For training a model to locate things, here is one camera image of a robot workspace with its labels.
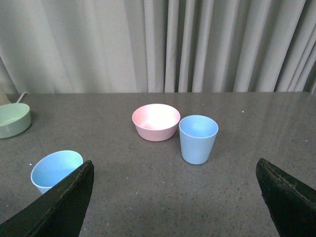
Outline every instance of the cup rim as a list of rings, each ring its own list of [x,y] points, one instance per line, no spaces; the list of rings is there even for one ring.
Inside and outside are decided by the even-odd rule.
[[[81,162],[83,163],[83,158],[82,156],[78,153],[78,152],[75,152],[75,151],[71,151],[71,150],[63,150],[63,151],[57,151],[57,152],[53,152],[53,153],[50,153],[49,155],[45,156],[44,158],[42,158],[39,162],[37,162],[37,164],[33,167],[32,169],[32,172],[31,172],[31,182],[38,188],[41,188],[41,189],[51,189],[53,186],[51,187],[48,187],[48,186],[40,186],[38,184],[36,184],[34,181],[33,181],[33,172],[35,170],[35,168],[40,164],[42,163],[45,159],[49,158],[50,156],[52,155],[55,155],[57,153],[63,153],[63,152],[71,152],[71,153],[76,153],[78,154],[80,157],[81,157]]]
[[[192,136],[192,135],[190,135],[190,134],[184,132],[184,131],[181,129],[181,122],[182,122],[184,119],[189,118],[189,117],[204,117],[204,118],[207,118],[208,120],[211,120],[211,121],[214,122],[215,125],[216,125],[216,131],[215,131],[212,135],[210,135],[210,136],[205,136],[205,137],[196,137],[196,136]],[[182,133],[186,134],[186,135],[189,136],[189,137],[197,138],[197,139],[205,139],[205,138],[210,138],[210,137],[215,136],[215,135],[218,133],[219,127],[218,127],[217,122],[216,122],[215,120],[213,120],[212,118],[208,117],[208,116],[204,116],[204,115],[189,115],[189,116],[186,116],[186,117],[184,117],[183,119],[180,120],[180,122],[179,122],[179,129],[180,129],[180,131],[181,131]]]

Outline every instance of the green bowl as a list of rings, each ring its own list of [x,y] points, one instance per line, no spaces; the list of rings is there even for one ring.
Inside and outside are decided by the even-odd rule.
[[[31,125],[30,107],[23,103],[0,106],[0,139],[16,136]]]

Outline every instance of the plastic cup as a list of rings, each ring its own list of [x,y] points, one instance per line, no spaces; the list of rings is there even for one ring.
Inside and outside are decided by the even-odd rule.
[[[206,116],[191,115],[179,123],[181,152],[190,164],[207,161],[218,132],[217,123]]]
[[[55,152],[34,166],[31,181],[44,194],[82,164],[82,156],[77,152]]]

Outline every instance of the table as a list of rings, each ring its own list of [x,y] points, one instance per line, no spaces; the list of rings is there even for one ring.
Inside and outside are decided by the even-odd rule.
[[[16,101],[17,95],[11,95]],[[40,196],[34,165],[60,150],[95,165],[80,237],[278,236],[256,180],[265,158],[316,189],[316,96],[297,93],[28,94],[32,125],[0,140],[0,222]],[[181,157],[136,132],[138,107],[164,103],[219,125],[209,160]]]

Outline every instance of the bowl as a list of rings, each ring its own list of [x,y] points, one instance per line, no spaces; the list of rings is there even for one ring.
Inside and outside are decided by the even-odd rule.
[[[180,121],[180,113],[164,104],[144,105],[132,115],[138,134],[152,142],[160,142],[174,135]]]
[[[30,107],[23,103],[0,106],[0,139],[16,136],[31,125]]]

